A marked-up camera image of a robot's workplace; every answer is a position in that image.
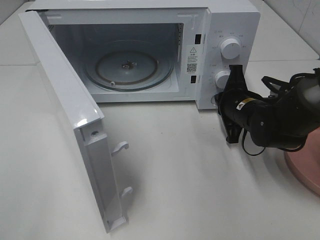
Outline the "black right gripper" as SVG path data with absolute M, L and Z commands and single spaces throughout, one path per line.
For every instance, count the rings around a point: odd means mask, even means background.
M 250 126 L 252 93 L 248 90 L 243 65 L 230 64 L 230 74 L 223 92 L 215 96 L 218 113 L 226 131 L 229 144 L 239 142 L 242 127 Z

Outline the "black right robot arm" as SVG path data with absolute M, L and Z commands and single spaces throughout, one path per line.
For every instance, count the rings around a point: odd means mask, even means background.
M 268 97 L 248 90 L 242 65 L 230 65 L 222 92 L 215 95 L 229 144 L 243 143 L 247 133 L 256 146 L 297 152 L 320 126 L 320 70 L 294 74 L 288 82 L 269 76 L 261 81 Z

